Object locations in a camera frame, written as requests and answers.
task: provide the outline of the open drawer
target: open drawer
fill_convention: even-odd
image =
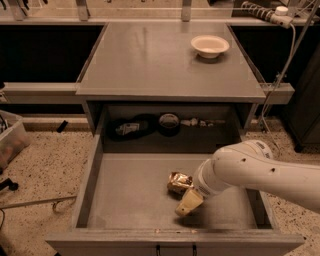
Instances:
[[[106,138],[108,122],[146,111],[216,122],[207,128],[181,127],[170,138],[156,133],[140,138],[142,141]],[[237,127],[232,105],[105,105],[72,229],[49,234],[47,242],[62,256],[275,256],[293,250],[303,243],[302,237],[279,232],[266,195],[259,191],[234,187],[187,217],[174,212],[180,198],[167,191],[170,173],[193,175],[217,147],[239,141]]]

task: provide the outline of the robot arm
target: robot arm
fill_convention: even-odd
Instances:
[[[275,161],[262,141],[245,141],[217,150],[199,166],[193,184],[176,209],[180,216],[230,186],[268,192],[320,213],[320,166]]]

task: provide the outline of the terrazzo floor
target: terrazzo floor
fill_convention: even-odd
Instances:
[[[320,165],[320,147],[308,147],[302,153],[294,152],[294,143],[276,118],[268,120],[280,151],[271,142],[269,134],[262,133],[253,124],[246,137],[261,139],[269,144],[277,159],[295,163]],[[76,195],[92,142],[89,130],[57,127],[29,130],[31,144],[8,166],[0,182],[10,177],[19,183],[12,192],[0,191],[1,205]],[[286,256],[320,255],[320,215],[293,205],[275,196],[269,196],[282,233],[301,234],[305,244]],[[0,231],[0,244],[8,255],[53,256],[55,251],[45,242],[46,234],[66,231],[70,227],[74,200],[64,201],[53,211],[52,204],[33,205],[5,210]]]

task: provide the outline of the small bowl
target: small bowl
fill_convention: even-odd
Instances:
[[[218,36],[197,36],[191,40],[191,45],[198,54],[207,59],[217,58],[220,53],[230,48],[229,43]]]

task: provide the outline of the cabinet top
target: cabinet top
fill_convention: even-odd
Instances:
[[[199,57],[198,35],[230,48],[217,59]],[[117,100],[262,103],[265,94],[225,23],[118,21],[108,24],[78,95]]]

